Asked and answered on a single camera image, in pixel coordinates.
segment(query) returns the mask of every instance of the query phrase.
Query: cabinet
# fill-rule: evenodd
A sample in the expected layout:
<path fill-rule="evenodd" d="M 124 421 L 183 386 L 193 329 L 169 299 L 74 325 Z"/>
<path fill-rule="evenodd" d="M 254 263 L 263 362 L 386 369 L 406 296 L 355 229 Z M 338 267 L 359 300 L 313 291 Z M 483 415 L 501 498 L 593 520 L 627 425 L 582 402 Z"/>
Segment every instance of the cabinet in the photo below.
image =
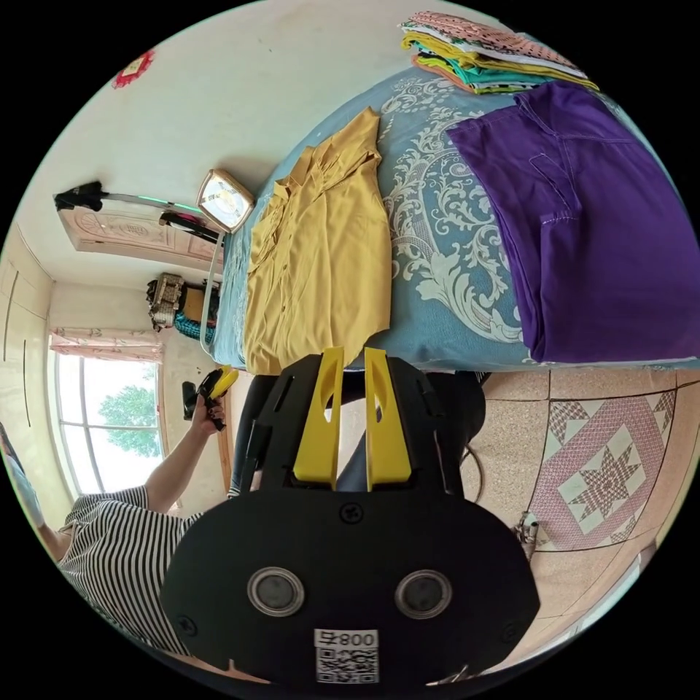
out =
<path fill-rule="evenodd" d="M 214 244 L 169 226 L 161 226 L 160 210 L 106 201 L 101 211 L 76 207 L 58 213 L 76 250 L 153 260 L 209 272 Z M 221 274 L 219 252 L 215 273 Z"/>
<path fill-rule="evenodd" d="M 72 498 L 55 455 L 47 409 L 47 315 L 53 280 L 12 225 L 0 257 L 0 421 L 47 523 L 60 527 Z"/>

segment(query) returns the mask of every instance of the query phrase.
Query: pink curtain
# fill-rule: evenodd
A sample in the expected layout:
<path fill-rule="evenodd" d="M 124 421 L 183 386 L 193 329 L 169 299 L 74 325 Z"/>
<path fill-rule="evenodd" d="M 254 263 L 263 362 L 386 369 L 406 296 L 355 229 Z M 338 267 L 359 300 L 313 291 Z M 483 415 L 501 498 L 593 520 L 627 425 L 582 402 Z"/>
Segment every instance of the pink curtain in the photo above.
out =
<path fill-rule="evenodd" d="M 52 328 L 49 347 L 62 355 L 163 362 L 163 344 L 152 330 Z"/>

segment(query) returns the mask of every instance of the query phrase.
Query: person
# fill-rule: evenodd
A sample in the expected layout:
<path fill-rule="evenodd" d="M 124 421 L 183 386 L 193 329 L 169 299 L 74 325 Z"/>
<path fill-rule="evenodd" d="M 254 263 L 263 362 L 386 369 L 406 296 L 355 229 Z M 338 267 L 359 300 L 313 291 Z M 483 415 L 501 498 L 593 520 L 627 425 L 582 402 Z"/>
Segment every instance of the person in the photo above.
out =
<path fill-rule="evenodd" d="M 490 373 L 477 372 L 427 373 L 428 381 L 446 416 L 446 427 L 440 435 L 438 444 L 443 462 L 458 466 L 464 455 L 464 449 L 483 427 L 486 419 L 486 398 L 482 386 L 489 376 Z M 238 422 L 234 445 L 230 486 L 232 495 L 240 493 L 253 425 L 276 381 L 276 376 L 269 375 L 257 375 L 251 380 Z M 360 370 L 343 372 L 341 405 L 364 398 L 365 373 Z M 338 476 L 335 486 L 338 491 L 367 491 L 366 440 L 367 433 L 364 433 L 347 465 Z M 260 485 L 260 479 L 261 472 L 257 471 L 253 476 L 251 490 L 255 490 Z"/>
<path fill-rule="evenodd" d="M 233 664 L 224 672 L 192 656 L 160 606 L 160 587 L 173 553 L 203 515 L 181 518 L 168 511 L 187 488 L 205 445 L 217 432 L 213 419 L 225 419 L 221 402 L 207 409 L 198 397 L 187 433 L 143 486 L 80 496 L 58 530 L 46 523 L 18 461 L 7 452 L 5 459 L 18 499 L 47 552 L 98 614 L 141 645 L 190 666 L 266 683 L 237 671 Z"/>

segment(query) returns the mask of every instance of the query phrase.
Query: yellow shirt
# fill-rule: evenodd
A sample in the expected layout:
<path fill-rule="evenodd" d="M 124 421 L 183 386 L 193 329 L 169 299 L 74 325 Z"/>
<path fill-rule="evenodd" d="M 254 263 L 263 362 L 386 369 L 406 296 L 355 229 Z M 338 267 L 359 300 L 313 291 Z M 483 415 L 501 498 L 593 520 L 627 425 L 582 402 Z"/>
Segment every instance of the yellow shirt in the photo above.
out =
<path fill-rule="evenodd" d="M 253 227 L 244 351 L 278 375 L 344 346 L 349 365 L 389 327 L 392 245 L 377 185 L 379 116 L 367 108 L 278 180 Z"/>
<path fill-rule="evenodd" d="M 486 56 L 482 56 L 480 53 L 475 51 L 465 52 L 452 44 L 442 42 L 435 36 L 424 34 L 423 32 L 407 31 L 403 35 L 401 47 L 404 49 L 410 49 L 414 42 L 425 46 L 429 51 L 432 51 L 438 56 L 443 56 L 444 58 L 457 61 L 462 68 L 493 68 L 499 71 L 542 75 L 544 77 L 554 78 L 556 80 L 576 82 L 579 85 L 590 88 L 591 90 L 599 89 L 594 82 L 591 82 L 586 78 L 576 77 L 575 75 L 571 75 L 565 71 L 558 71 L 555 68 L 534 65 L 532 63 L 516 63 L 515 61 L 501 61 L 499 58 L 487 58 Z"/>

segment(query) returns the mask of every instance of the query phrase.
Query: purple shirt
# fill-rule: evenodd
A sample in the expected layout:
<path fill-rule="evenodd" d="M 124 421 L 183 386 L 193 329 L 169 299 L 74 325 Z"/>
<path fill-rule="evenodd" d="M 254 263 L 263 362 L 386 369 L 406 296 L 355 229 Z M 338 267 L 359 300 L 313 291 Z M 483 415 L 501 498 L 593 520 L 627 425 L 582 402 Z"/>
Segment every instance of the purple shirt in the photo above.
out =
<path fill-rule="evenodd" d="M 549 82 L 449 132 L 494 207 L 538 362 L 700 356 L 700 246 L 647 149 Z"/>

